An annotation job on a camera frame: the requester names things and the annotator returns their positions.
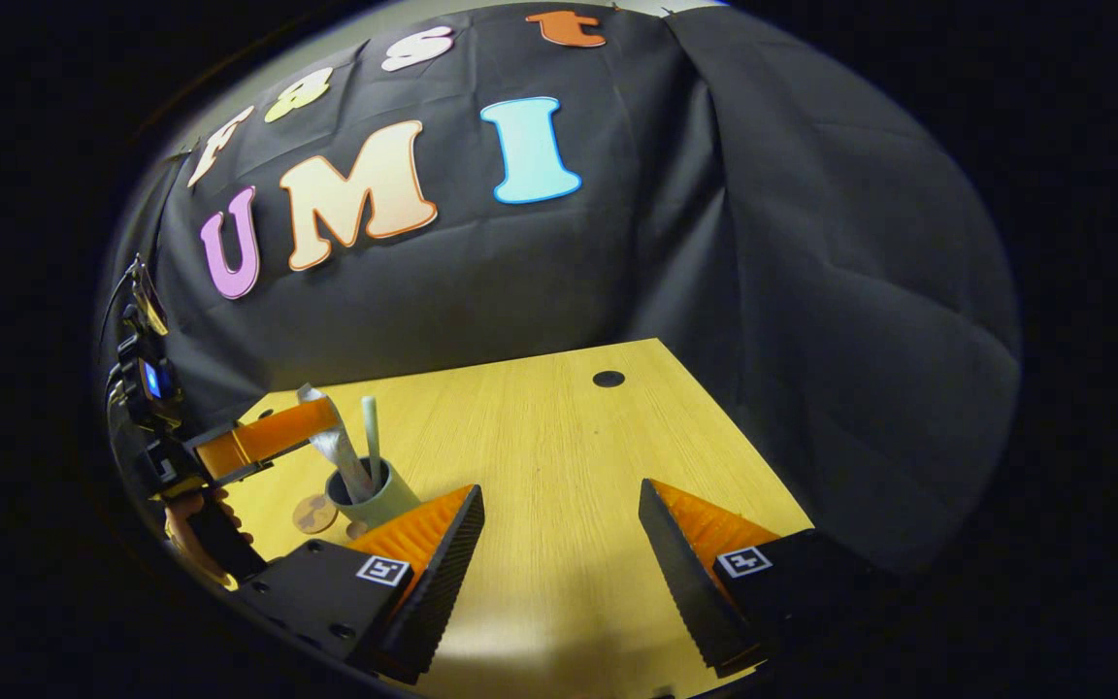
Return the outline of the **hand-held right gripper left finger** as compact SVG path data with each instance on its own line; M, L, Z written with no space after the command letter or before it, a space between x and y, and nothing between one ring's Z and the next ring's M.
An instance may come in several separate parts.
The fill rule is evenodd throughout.
M456 488L351 544L310 539L240 584L255 614L358 671L429 672L485 522L482 487Z

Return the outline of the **round brown coaster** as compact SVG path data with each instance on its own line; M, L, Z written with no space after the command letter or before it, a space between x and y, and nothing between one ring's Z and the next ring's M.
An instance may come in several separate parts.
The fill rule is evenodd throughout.
M292 523L299 531L315 535L328 530L337 522L339 510L325 494L302 497L292 512Z

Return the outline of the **pale green toothbrush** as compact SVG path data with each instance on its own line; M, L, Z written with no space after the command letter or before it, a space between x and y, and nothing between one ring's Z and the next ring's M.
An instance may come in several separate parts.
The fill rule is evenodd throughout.
M364 395L361 398L361 417L363 417L364 435L367 435L370 478L372 478L375 492L378 492L383 487L385 475L380 437L378 436L378 403L375 395Z

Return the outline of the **pale blue cup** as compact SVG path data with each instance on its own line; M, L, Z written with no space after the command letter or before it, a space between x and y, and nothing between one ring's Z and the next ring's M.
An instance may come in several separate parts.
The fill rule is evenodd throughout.
M345 478L334 472L326 479L324 494L337 512L345 518L345 538L354 540L356 537L367 533L372 528L385 525L396 517L411 512L421 504L420 499L413 492L411 487L396 472L390 461L382 459L378 462L378 473L382 476L380 487L375 495L369 497L363 503L356 503L345 487Z

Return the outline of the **black backdrop cloth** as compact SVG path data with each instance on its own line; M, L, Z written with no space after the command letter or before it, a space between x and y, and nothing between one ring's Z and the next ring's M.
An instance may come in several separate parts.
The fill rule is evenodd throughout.
M233 94L113 234L195 419L267 393L656 338L805 514L915 572L1022 374L999 233L913 115L729 6L480 6Z

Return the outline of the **wooden desktop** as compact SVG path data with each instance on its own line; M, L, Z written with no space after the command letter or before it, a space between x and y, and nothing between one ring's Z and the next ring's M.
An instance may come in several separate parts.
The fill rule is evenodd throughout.
M811 517L657 340L328 384L356 450L378 403L383 456L423 500L482 488L485 522L413 695L655 699L723 684L703 664L639 525L644 479L776 533Z

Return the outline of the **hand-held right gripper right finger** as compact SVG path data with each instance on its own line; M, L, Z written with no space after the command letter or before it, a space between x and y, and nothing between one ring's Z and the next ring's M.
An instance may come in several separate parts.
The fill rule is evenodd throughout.
M816 528L775 533L656 479L639 523L705 667L720 677L798 655L855 629L896 576Z

